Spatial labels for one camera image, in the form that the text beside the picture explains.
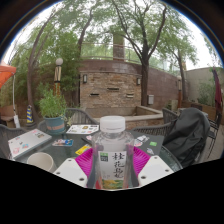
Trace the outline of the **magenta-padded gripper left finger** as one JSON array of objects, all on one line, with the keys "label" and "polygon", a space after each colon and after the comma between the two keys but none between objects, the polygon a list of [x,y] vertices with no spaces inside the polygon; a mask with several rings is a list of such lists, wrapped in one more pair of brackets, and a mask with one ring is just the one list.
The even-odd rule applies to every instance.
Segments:
[{"label": "magenta-padded gripper left finger", "polygon": [[78,186],[93,188],[95,185],[93,168],[93,150],[88,149],[77,158],[66,159],[54,174]]}]

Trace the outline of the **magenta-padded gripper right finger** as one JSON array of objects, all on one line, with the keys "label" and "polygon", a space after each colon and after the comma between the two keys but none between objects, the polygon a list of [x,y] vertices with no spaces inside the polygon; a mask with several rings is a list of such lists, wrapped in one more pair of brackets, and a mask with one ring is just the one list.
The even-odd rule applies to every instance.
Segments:
[{"label": "magenta-padded gripper right finger", "polygon": [[143,187],[173,173],[173,170],[158,156],[150,156],[135,147],[131,180],[134,187]]}]

